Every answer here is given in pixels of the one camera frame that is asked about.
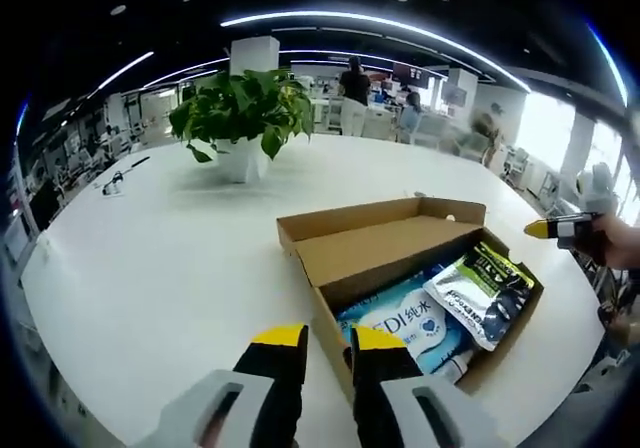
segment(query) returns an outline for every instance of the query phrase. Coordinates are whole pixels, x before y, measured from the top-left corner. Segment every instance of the cardboard box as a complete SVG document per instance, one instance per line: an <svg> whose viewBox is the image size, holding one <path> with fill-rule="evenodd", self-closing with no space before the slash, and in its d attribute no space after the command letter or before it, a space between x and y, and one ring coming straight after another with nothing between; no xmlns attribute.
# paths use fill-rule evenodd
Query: cardboard box
<svg viewBox="0 0 640 448"><path fill-rule="evenodd" d="M350 402L353 386L345 362L349 345L334 315L390 282L480 241L508 257L509 249L483 226L485 211L477 203L404 198L277 220L282 247L301 262L309 280L313 330ZM532 296L497 348L471 360L457 384L468 394L501 362L538 303L542 286L526 266L519 267L535 280Z"/></svg>

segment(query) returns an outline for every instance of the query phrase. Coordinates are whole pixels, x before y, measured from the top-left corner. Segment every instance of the office desk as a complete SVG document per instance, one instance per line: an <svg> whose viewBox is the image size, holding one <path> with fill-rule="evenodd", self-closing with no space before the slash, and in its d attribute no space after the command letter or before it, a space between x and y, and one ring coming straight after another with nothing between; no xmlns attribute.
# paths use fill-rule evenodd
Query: office desk
<svg viewBox="0 0 640 448"><path fill-rule="evenodd" d="M220 184L180 144L129 155L124 196L85 188L39 240L22 277L53 361L87 408L133 443L162 407L216 368L231 368L261 330L310 322L306 279L282 252L279 216L411 196L481 202L487 226L546 289L518 342L475 394L516 445L568 395L603 334L580 268L552 240L523 235L538 218L479 164L421 147L300 136L255 186ZM329 363L310 337L303 447L358 447Z"/></svg>

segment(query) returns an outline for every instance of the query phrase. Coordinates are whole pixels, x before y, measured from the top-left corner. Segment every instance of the potted plant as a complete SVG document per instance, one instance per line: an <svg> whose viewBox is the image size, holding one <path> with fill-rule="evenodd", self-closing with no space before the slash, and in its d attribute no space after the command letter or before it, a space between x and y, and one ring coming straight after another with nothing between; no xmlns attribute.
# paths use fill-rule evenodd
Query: potted plant
<svg viewBox="0 0 640 448"><path fill-rule="evenodd" d="M289 136L311 136L311 102L304 87L282 70L220 72L169 115L174 136L187 141L196 161L212 157L194 146L206 143L233 182L261 178Z"/></svg>

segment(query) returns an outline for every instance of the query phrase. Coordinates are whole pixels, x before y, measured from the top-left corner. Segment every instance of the woman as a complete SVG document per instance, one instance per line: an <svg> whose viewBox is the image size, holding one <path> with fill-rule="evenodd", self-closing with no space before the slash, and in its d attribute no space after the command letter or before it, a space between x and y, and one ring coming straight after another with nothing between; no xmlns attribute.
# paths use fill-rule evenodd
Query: woman
<svg viewBox="0 0 640 448"><path fill-rule="evenodd" d="M342 73L338 87L338 93L344 96L340 112L343 136L362 136L370 88L371 82L369 77L362 73L360 59L352 56L349 58L349 71Z"/></svg>
<svg viewBox="0 0 640 448"><path fill-rule="evenodd" d="M418 128L421 119L420 94L412 91L407 95L407 106L402 109L398 119L398 141L408 144L411 133Z"/></svg>

